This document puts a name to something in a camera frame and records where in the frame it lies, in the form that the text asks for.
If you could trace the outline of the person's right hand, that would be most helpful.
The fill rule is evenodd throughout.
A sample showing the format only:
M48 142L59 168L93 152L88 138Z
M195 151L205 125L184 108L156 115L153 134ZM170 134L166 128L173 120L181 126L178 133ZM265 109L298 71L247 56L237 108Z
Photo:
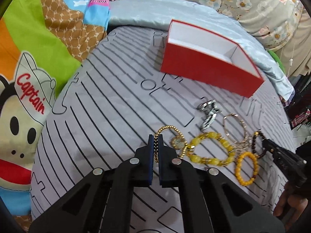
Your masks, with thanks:
M302 196L296 195L292 192L293 187L289 182L284 186L284 191L279 198L279 201L274 208L273 215L275 217L281 216L286 205L291 209L294 209L292 216L285 223L285 230L288 231L294 225L294 223L303 214L308 205L308 199Z

